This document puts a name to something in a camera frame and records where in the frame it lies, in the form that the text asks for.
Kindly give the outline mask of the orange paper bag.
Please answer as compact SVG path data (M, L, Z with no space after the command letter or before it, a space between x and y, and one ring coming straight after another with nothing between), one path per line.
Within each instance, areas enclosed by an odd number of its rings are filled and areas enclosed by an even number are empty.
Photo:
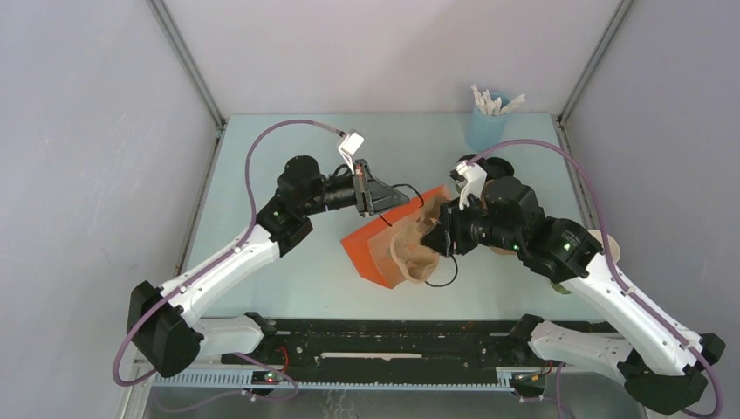
M440 185L413 198L410 203L392 209L383 217L374 220L340 240L347 256L358 274L376 285L393 289L405 280L389 254L392 235L400 228L400 222L419 209L431 196L442 194L449 200L449 188Z

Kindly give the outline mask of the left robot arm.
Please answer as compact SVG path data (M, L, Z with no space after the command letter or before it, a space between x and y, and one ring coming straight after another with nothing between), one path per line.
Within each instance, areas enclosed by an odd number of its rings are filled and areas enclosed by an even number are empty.
M377 179L364 160L345 175L325 176L314 158L291 158L273 197L237 238L177 278L134 288L127 325L132 343L164 378L203 356L240 353L259 364L271 360L276 341L264 319L255 313L207 319L209 307L295 248L312 232L312 215L355 208L361 216L374 216L409 201Z

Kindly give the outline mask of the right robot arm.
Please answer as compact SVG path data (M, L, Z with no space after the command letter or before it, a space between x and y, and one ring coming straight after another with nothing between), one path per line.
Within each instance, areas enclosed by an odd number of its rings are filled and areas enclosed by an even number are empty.
M525 314L510 331L507 351L520 365L537 358L580 367L619 384L640 404L671 415L697 403L708 386L707 366L724 342L680 326L610 260L588 230L547 216L535 191L517 178L487 182L480 198L442 204L421 243L444 256L477 246L512 251L530 271L588 302L618 331L609 339Z

